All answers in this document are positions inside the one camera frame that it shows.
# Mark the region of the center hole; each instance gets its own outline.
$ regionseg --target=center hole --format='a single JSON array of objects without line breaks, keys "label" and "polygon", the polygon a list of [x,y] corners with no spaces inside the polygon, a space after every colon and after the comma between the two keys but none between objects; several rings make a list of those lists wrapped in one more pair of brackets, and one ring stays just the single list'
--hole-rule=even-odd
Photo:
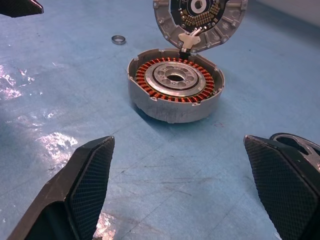
[{"label": "center hole", "polygon": [[171,81],[175,81],[175,82],[181,82],[181,81],[185,80],[182,76],[179,76],[176,74],[168,75],[167,78],[170,79]]},{"label": "center hole", "polygon": [[200,1],[200,0],[196,1],[194,6],[196,9],[200,9],[202,7],[202,1]]}]

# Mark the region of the circuit board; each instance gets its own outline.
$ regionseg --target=circuit board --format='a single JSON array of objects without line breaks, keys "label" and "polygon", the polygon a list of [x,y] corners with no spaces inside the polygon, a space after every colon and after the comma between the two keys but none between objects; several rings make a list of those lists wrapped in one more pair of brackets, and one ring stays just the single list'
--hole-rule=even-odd
[{"label": "circuit board", "polygon": [[222,18],[228,0],[171,0],[170,11],[176,25],[187,32],[208,31]]}]

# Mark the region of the metal ring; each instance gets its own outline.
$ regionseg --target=metal ring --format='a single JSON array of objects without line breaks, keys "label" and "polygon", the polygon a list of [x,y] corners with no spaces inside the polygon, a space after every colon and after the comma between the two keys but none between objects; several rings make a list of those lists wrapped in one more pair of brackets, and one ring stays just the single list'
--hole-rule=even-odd
[{"label": "metal ring", "polygon": [[126,38],[120,35],[113,36],[111,40],[112,40],[112,43],[116,45],[123,45],[126,43]]}]

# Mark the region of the copper winding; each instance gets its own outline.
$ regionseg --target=copper winding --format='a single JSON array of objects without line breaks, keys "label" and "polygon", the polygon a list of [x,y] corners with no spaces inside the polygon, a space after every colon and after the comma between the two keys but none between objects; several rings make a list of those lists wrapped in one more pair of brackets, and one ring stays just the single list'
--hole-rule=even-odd
[{"label": "copper winding", "polygon": [[[160,92],[157,92],[156,90],[154,90],[153,88],[151,88],[148,83],[145,80],[145,74],[146,71],[149,67],[151,67],[153,64],[156,63],[160,63],[160,62],[180,62],[180,63],[184,63],[187,65],[190,65],[196,69],[198,69],[204,76],[205,81],[206,81],[206,85],[204,90],[202,90],[200,93],[198,93],[197,95],[194,96],[189,96],[189,97],[173,97],[173,96],[169,96],[169,95],[165,95],[162,94]],[[139,86],[141,88],[143,88],[150,97],[154,97],[154,98],[160,98],[163,100],[168,100],[168,101],[172,101],[172,102],[180,102],[180,103],[198,103],[201,102],[202,100],[205,100],[209,97],[211,97],[214,94],[214,88],[215,88],[215,82],[213,77],[211,76],[211,74],[204,69],[202,66],[199,66],[198,64],[193,63],[192,61],[188,61],[188,60],[182,60],[181,58],[156,58],[154,60],[148,61],[144,64],[142,64],[137,72],[136,72],[136,83],[139,84]]]}]

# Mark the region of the table surface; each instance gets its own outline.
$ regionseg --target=table surface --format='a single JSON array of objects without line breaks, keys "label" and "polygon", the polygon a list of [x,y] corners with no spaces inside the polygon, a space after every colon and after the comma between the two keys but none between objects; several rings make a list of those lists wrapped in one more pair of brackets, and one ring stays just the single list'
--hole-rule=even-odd
[{"label": "table surface", "polygon": [[[0,16],[0,240],[73,151],[115,136],[104,240],[277,240],[243,137],[320,143],[320,30],[251,1],[238,31],[202,55],[224,72],[217,111],[167,124],[137,111],[127,66],[171,45],[149,0],[42,0]],[[125,45],[111,36],[123,35]]]}]

